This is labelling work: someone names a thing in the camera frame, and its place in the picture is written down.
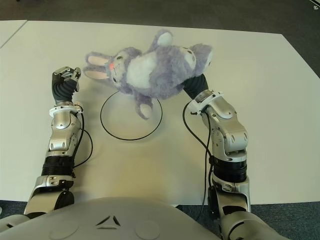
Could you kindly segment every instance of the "pink inner ear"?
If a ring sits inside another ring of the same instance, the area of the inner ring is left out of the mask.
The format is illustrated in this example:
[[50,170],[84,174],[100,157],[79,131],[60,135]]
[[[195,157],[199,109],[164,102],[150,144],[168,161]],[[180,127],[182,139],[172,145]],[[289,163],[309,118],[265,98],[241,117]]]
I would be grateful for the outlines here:
[[105,72],[101,72],[101,71],[85,71],[84,73],[87,77],[91,79],[102,80],[102,79],[109,78]]
[[104,66],[109,60],[100,56],[89,56],[88,62],[92,65]]

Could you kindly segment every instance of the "white belly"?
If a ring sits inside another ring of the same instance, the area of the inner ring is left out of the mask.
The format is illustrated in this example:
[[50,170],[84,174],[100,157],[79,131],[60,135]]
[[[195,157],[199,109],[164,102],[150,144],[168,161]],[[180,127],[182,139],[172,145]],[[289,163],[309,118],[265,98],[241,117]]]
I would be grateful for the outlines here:
[[128,66],[127,83],[135,88],[150,88],[150,74],[156,66],[157,56],[154,51],[143,56],[137,56]]

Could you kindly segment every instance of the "plush rabbit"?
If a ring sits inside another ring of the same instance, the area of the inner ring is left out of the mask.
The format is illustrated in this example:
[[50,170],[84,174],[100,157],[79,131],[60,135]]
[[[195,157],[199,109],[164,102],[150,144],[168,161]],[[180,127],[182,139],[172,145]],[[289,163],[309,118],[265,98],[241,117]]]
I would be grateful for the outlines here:
[[170,31],[160,30],[143,54],[134,47],[124,48],[115,56],[91,52],[86,56],[88,66],[83,72],[89,78],[112,83],[122,93],[134,95],[136,112],[146,120],[152,113],[152,98],[177,95],[186,79],[201,75],[211,63],[211,46],[173,46],[172,38]]

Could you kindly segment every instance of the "robot forearm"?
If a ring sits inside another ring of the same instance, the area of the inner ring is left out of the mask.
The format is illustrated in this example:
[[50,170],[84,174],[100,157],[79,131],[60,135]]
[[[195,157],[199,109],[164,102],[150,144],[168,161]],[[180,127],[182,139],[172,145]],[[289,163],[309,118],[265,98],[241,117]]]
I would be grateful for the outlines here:
[[49,113],[52,134],[41,176],[36,180],[24,214],[33,218],[74,203],[69,191],[74,181],[74,158],[79,144],[81,123],[77,118],[82,108],[74,106],[72,95],[77,90],[79,68],[63,67],[52,74],[52,93],[56,102]]
[[192,98],[188,109],[192,114],[202,115],[204,124],[210,127],[212,157],[209,162],[213,171],[209,181],[213,184],[208,189],[208,205],[213,216],[220,218],[223,239],[287,239],[250,212],[248,133],[238,121],[235,109],[221,92],[208,90],[204,75],[188,79],[184,86]]

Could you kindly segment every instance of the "floor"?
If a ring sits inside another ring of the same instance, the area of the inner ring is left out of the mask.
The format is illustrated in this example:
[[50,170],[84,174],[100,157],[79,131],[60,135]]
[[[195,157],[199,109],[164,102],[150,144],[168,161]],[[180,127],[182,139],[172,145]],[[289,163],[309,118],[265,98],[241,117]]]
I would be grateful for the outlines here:
[[[320,77],[320,8],[308,0],[0,0],[0,20],[22,19],[283,34]],[[22,213],[25,203],[0,201],[0,206],[3,218]],[[200,209],[178,208],[191,217]],[[290,239],[320,240],[320,202],[253,205],[252,212]],[[207,207],[199,222],[219,232]]]

